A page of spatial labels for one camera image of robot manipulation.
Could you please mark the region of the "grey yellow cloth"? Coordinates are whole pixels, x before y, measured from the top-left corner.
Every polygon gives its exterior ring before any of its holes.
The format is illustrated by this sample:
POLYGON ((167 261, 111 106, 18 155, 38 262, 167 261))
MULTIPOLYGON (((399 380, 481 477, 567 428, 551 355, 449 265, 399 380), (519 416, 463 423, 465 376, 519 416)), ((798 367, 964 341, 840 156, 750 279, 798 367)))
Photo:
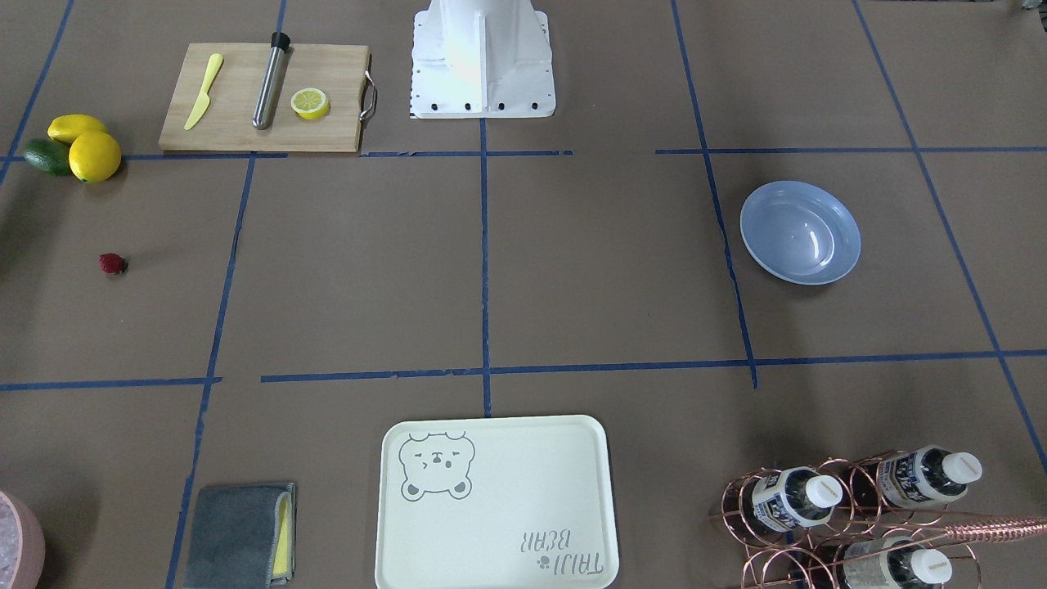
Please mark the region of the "grey yellow cloth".
POLYGON ((298 485, 205 486, 195 497, 186 588, 274 588, 295 574, 298 485))

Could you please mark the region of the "pink ice bowl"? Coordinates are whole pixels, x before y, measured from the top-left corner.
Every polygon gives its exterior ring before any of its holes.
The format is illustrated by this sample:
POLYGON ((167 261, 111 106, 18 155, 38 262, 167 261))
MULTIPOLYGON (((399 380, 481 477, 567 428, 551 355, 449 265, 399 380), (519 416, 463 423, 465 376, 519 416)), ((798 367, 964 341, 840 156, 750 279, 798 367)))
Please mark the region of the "pink ice bowl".
POLYGON ((46 552, 37 515, 6 492, 1 511, 1 588, 37 588, 46 552))

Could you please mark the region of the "wooden cutting board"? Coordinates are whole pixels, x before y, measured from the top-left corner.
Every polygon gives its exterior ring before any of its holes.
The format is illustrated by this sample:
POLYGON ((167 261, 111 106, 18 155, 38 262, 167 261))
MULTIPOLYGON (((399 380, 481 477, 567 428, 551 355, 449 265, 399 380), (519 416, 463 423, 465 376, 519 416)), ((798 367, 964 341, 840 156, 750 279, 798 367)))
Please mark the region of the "wooden cutting board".
POLYGON ((281 82, 273 122, 252 124, 259 93, 269 62, 268 43, 192 43, 183 59, 168 115, 160 132, 164 151, 356 152, 362 137, 362 115, 373 98, 369 85, 367 46, 292 44, 281 82), (209 108, 193 129, 184 124, 197 101, 209 56, 223 63, 209 89, 209 108), (303 88, 318 88, 330 101, 330 113, 306 120, 292 109, 292 96, 303 88))

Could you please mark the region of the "cream bear tray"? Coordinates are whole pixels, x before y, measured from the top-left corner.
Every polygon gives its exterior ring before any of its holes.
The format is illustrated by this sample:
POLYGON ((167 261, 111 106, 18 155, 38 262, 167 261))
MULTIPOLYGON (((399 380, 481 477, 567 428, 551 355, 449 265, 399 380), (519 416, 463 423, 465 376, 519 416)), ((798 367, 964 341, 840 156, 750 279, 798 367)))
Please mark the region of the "cream bear tray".
POLYGON ((598 420, 416 420, 385 434, 377 587, 607 588, 618 571, 598 420))

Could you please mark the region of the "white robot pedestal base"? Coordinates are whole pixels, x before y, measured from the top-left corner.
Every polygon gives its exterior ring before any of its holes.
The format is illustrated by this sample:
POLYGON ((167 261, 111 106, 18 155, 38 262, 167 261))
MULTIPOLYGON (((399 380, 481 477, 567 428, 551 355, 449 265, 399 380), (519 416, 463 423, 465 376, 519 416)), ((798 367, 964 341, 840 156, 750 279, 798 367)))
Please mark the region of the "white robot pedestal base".
POLYGON ((531 1, 433 1, 413 33, 413 119, 555 114, 549 19, 531 1))

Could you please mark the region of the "round yellow lemon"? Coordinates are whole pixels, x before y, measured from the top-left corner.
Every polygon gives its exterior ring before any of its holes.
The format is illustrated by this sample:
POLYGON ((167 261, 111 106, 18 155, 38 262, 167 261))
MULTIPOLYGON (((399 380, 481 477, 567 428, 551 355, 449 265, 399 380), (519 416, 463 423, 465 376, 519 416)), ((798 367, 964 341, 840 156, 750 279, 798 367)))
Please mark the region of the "round yellow lemon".
POLYGON ((119 142, 108 132, 85 132, 69 148, 69 168, 81 182, 104 182, 115 175, 121 160, 119 142))

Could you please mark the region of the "blue plate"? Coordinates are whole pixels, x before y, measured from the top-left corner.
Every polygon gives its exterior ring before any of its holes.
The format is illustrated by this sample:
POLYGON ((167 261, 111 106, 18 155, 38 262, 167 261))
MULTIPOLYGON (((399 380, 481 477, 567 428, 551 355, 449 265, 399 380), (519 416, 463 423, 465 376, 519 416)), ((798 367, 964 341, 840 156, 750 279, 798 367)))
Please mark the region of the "blue plate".
POLYGON ((739 228, 749 256, 785 282, 834 284, 861 258, 856 218, 815 184, 780 180, 757 187, 745 198, 739 228))

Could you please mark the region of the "yellow plastic knife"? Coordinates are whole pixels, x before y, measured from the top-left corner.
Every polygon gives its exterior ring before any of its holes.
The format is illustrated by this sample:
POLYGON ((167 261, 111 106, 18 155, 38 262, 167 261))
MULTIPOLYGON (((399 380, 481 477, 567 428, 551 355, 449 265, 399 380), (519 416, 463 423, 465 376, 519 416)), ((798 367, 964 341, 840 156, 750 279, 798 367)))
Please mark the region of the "yellow plastic knife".
POLYGON ((224 56, 221 53, 211 53, 207 60, 204 77, 201 82, 200 89, 195 97, 195 103, 193 108, 191 108, 190 115, 187 116, 186 122, 183 124, 183 129, 188 131, 200 122, 202 116, 205 115, 207 109, 210 106, 211 97, 209 91, 211 89, 214 80, 217 78, 220 69, 224 63, 224 56))

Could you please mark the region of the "red strawberry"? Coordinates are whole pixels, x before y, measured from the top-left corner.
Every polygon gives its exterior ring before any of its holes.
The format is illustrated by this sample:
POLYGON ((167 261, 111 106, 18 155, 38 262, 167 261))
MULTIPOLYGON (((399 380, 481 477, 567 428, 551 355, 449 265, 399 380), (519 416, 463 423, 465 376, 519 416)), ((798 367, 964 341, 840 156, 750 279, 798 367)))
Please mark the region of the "red strawberry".
POLYGON ((105 253, 98 257, 98 267, 105 275, 121 275, 128 270, 128 260, 116 253, 105 253))

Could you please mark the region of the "oval yellow lemon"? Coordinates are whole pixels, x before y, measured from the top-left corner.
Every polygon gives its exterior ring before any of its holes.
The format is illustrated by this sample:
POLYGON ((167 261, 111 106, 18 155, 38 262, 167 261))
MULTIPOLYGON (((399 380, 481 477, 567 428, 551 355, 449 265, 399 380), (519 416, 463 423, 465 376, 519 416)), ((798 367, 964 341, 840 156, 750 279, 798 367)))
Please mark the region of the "oval yellow lemon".
POLYGON ((97 117, 86 113, 57 116, 47 128, 47 135, 65 145, 71 145, 86 132, 108 132, 108 128, 97 117))

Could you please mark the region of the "lemon half slice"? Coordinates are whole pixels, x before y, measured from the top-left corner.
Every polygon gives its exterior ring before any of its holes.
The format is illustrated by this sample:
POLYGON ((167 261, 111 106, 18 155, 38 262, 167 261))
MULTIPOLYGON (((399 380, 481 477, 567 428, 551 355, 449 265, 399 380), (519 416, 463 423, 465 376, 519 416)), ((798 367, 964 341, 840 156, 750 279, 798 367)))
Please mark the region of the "lemon half slice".
POLYGON ((302 88, 292 94, 292 111, 304 120, 321 119, 330 113, 328 93, 318 88, 302 88))

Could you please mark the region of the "steel muddler black cap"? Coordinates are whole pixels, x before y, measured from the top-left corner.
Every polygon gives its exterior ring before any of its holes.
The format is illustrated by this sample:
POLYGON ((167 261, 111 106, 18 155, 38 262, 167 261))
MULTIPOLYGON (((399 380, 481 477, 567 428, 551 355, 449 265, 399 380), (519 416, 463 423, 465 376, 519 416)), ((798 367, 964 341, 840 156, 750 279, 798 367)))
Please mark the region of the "steel muddler black cap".
POLYGON ((290 52, 290 37, 283 31, 274 31, 270 42, 270 53, 259 95, 252 127, 257 130, 269 129, 276 116, 276 106, 281 86, 285 77, 290 52))

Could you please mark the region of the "dark bottle white cap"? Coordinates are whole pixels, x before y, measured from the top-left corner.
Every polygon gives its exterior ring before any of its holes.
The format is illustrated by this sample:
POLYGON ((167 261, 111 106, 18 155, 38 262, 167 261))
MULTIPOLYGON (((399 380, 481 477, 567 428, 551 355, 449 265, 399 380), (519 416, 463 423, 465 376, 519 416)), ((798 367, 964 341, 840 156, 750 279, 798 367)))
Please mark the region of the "dark bottle white cap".
POLYGON ((840 556, 833 566, 840 588, 941 588, 954 573, 949 556, 909 537, 852 543, 840 556))
POLYGON ((846 480, 860 509, 931 509, 964 497, 983 473, 983 465, 971 452, 927 445, 865 460, 846 474, 846 480))
POLYGON ((753 533, 797 533, 828 522, 844 495, 833 476, 811 467, 792 467, 770 473, 750 488, 743 512, 753 533))

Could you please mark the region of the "bottom dark bottle white cap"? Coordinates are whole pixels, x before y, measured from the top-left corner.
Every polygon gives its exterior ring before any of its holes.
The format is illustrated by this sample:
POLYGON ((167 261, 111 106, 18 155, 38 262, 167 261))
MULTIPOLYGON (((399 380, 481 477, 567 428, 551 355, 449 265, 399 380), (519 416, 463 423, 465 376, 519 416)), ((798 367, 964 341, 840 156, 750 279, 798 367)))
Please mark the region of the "bottom dark bottle white cap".
POLYGON ((949 556, 909 537, 852 543, 840 556, 833 566, 840 588, 941 588, 954 573, 949 556))

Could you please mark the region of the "green lime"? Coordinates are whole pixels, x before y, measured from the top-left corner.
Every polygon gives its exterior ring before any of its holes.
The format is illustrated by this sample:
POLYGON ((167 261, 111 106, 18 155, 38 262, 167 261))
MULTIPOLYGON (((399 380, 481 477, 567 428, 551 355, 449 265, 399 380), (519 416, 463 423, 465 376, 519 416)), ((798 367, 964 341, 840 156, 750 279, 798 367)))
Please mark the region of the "green lime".
POLYGON ((52 176, 72 174, 69 164, 69 146, 51 138, 34 138, 23 150, 23 158, 35 169, 52 176))

